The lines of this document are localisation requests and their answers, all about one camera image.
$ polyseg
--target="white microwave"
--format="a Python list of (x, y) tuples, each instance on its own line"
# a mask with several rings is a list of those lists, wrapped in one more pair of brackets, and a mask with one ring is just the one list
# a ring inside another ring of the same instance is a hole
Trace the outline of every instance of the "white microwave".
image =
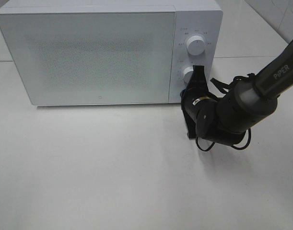
[(209, 76), (214, 0), (10, 0), (0, 30), (33, 105), (178, 103)]

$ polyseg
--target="white knob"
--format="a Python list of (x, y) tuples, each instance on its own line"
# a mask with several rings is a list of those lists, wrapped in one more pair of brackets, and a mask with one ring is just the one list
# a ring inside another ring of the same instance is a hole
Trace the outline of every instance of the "white knob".
[(192, 73), (193, 73), (193, 67), (191, 66), (191, 67), (187, 67), (187, 68), (185, 68), (184, 69), (184, 71), (183, 71), (183, 79), (184, 79), (184, 82), (186, 83), (186, 84), (188, 84), (189, 83), (189, 80), (191, 79), (191, 76), (192, 76)]
[(205, 50), (206, 39), (203, 35), (194, 35), (187, 40), (187, 50), (191, 55), (199, 55)]

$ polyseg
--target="microwave door window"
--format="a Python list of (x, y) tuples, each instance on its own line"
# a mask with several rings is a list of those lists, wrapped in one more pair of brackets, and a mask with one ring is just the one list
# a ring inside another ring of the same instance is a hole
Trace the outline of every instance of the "microwave door window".
[(35, 105), (168, 102), (173, 12), (0, 15)]

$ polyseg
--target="white table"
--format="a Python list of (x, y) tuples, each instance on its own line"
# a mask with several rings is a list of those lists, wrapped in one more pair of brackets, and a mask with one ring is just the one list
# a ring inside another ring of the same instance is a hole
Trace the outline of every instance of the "white table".
[[(252, 37), (240, 51), (245, 30), (220, 38), (211, 76), (230, 82), (286, 44), (246, 3), (222, 3), (239, 10), (225, 18), (252, 14), (277, 41)], [(35, 107), (14, 64), (0, 62), (0, 229), (293, 230), (293, 88), (252, 131), (244, 151), (203, 153), (177, 104)]]

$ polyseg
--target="microwave control panel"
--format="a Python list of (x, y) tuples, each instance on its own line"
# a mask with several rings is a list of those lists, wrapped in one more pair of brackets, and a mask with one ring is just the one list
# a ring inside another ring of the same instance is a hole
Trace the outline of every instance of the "microwave control panel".
[(221, 10), (176, 11), (169, 103), (180, 102), (193, 65), (205, 66), (209, 78), (222, 15)]

